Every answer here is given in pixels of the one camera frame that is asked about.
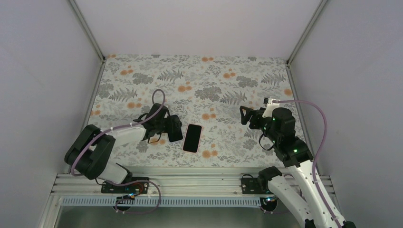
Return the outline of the black phone teal edge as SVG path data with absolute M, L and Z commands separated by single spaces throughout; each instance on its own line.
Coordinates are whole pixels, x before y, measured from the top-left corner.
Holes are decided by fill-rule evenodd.
M 182 122 L 178 115 L 168 116 L 166 126 L 169 142 L 174 143 L 183 139 Z

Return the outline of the black phone pink edge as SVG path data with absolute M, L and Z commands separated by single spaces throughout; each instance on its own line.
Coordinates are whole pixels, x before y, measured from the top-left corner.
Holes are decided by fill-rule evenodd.
M 185 152 L 196 153 L 199 148 L 201 133 L 202 133 L 202 126 L 189 124 L 186 130 L 182 149 Z

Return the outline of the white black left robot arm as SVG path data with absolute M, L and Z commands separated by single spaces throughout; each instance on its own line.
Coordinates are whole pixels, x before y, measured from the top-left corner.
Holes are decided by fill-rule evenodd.
M 171 115 L 166 106 L 155 103 L 148 113 L 127 125 L 104 130 L 87 125 L 67 151 L 64 161 L 71 166 L 74 175 L 83 175 L 89 180 L 103 179 L 113 183 L 118 191 L 127 192 L 132 187 L 132 173 L 110 161 L 113 149 L 128 143 L 149 143 L 156 134 L 173 136 L 181 133 L 181 126 L 177 115 Z

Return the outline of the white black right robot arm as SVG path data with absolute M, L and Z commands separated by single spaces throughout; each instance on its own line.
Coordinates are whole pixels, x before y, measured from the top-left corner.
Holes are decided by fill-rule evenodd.
M 241 124 L 259 129 L 269 138 L 275 155 L 297 182 L 302 195 L 297 194 L 276 167 L 261 170 L 257 186 L 262 193 L 272 192 L 291 212 L 302 228 L 354 228 L 332 202 L 316 167 L 307 144 L 296 136 L 296 120 L 284 107 L 253 110 L 241 106 Z

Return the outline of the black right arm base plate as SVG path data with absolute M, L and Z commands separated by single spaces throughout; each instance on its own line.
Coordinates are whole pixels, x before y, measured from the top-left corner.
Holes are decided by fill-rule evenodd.
M 257 178 L 253 177 L 250 174 L 242 175 L 240 181 L 243 195 L 270 194 L 270 191 L 262 189 L 258 183 Z

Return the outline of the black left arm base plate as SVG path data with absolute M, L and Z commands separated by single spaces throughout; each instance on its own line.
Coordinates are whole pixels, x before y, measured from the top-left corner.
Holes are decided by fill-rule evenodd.
M 101 187 L 101 193 L 103 194 L 146 194 L 148 192 L 149 178 L 148 177 L 132 177 L 131 181 L 137 181 L 131 185 L 116 186 L 104 181 Z

